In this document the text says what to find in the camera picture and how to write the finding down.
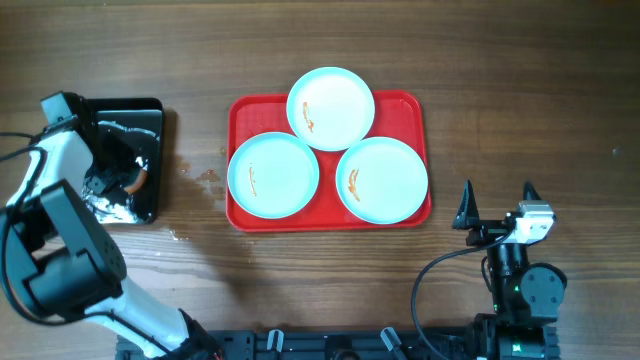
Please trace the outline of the orange green sponge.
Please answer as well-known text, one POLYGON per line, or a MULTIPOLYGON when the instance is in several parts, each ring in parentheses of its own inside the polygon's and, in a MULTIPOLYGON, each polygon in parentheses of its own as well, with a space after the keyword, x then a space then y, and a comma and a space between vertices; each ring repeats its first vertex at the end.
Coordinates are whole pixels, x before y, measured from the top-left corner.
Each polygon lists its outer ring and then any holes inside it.
POLYGON ((134 177, 131 177, 124 183, 123 190, 128 194, 134 194, 138 192, 145 184, 148 177, 148 172, 145 169, 139 168, 134 177))

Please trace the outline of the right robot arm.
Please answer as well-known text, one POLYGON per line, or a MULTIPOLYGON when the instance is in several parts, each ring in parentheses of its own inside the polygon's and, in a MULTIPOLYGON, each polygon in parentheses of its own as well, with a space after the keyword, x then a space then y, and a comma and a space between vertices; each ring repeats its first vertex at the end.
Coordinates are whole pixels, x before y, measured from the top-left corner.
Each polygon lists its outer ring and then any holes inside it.
POLYGON ((558 359, 556 330, 567 277, 548 263, 529 261, 529 247, 545 240, 556 221, 549 202, 524 184, 523 200, 502 220, 483 220, 472 184, 466 182, 453 221, 466 230, 466 245, 484 251, 482 274, 492 295, 493 312, 478 314, 467 326, 470 359, 558 359))

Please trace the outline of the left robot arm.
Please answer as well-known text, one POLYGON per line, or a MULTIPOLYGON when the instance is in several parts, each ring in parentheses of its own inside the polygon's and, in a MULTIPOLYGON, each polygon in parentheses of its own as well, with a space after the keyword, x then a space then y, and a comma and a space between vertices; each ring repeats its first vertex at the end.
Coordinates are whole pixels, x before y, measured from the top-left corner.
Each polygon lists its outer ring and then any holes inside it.
POLYGON ((128 278, 122 253, 81 196, 94 149, 72 129, 29 140, 28 173, 1 211, 1 285, 14 310, 41 326, 101 325, 149 359, 221 358, 197 321, 128 278))

